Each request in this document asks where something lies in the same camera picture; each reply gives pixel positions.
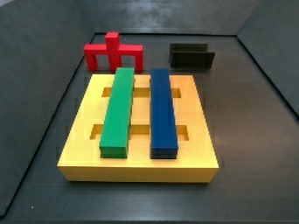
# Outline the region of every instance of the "yellow block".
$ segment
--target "yellow block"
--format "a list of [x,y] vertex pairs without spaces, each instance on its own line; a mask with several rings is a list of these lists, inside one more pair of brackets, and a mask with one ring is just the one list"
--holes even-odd
[[99,138],[115,75],[92,75],[59,169],[70,181],[211,182],[219,169],[191,75],[171,75],[178,159],[150,158],[150,75],[135,76],[128,158],[100,158]]

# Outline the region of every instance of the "red cross-shaped block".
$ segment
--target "red cross-shaped block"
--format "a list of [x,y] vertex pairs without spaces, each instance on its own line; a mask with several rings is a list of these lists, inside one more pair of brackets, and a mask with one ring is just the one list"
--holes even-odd
[[106,45],[86,45],[84,54],[88,63],[88,70],[95,72],[99,69],[98,55],[107,55],[110,71],[115,72],[123,66],[122,56],[135,56],[135,71],[144,70],[144,47],[142,45],[120,45],[119,33],[108,32]]

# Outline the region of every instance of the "blue block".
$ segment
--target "blue block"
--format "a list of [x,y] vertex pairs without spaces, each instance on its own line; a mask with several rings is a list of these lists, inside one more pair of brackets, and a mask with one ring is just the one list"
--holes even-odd
[[169,69],[151,69],[151,158],[177,158],[179,150]]

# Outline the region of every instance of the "wooden block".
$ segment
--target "wooden block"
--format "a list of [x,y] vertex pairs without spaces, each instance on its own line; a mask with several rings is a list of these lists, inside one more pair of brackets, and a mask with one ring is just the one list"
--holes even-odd
[[99,142],[100,156],[103,158],[127,158],[134,85],[135,69],[119,68]]
[[210,69],[214,57],[207,44],[170,44],[171,67]]
[[219,169],[201,98],[190,75],[171,75],[179,137],[177,159],[150,158],[150,75],[135,75],[127,159],[102,158],[99,139],[115,75],[92,75],[59,169],[70,181],[211,182]]
[[142,73],[144,70],[144,47],[142,45],[120,45],[118,32],[108,32],[106,41],[106,45],[88,44],[84,46],[88,70],[96,71],[99,69],[96,56],[107,55],[110,71],[115,72],[123,65],[122,56],[130,55],[135,57],[135,70]]
[[151,69],[151,158],[177,158],[178,136],[167,69]]

